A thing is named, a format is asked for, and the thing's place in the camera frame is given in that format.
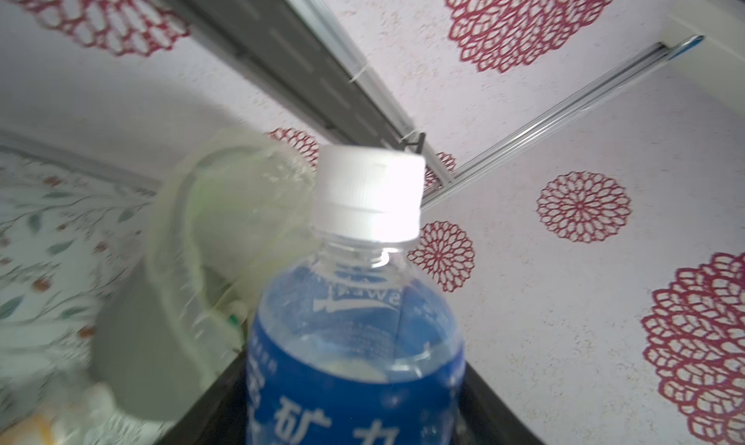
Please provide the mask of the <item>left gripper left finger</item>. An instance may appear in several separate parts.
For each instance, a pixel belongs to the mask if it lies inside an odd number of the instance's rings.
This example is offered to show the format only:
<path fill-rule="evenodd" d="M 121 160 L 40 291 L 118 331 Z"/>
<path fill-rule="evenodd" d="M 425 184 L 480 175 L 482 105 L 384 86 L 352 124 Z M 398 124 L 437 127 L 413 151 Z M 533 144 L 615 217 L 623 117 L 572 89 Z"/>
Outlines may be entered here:
<path fill-rule="evenodd" d="M 157 445 L 245 445 L 246 352 L 242 351 Z"/>

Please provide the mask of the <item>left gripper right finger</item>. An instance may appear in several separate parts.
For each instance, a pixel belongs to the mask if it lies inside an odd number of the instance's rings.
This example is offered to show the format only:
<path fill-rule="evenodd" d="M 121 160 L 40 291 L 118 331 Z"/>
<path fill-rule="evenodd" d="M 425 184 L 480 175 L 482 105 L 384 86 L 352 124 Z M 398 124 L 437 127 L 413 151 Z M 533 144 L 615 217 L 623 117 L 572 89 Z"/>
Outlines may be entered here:
<path fill-rule="evenodd" d="M 457 445 L 543 445 L 470 365 L 456 419 Z"/>

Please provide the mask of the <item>clear bottle blue label white cap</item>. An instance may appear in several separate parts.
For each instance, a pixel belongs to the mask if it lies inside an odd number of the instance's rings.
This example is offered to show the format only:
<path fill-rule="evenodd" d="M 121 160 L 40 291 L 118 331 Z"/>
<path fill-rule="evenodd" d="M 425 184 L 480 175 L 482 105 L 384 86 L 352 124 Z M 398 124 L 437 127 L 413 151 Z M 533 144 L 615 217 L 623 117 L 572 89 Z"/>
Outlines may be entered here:
<path fill-rule="evenodd" d="M 324 145 L 319 248 L 264 291 L 246 348 L 249 444 L 447 444 L 466 370 L 454 314 L 407 260 L 425 159 Z"/>

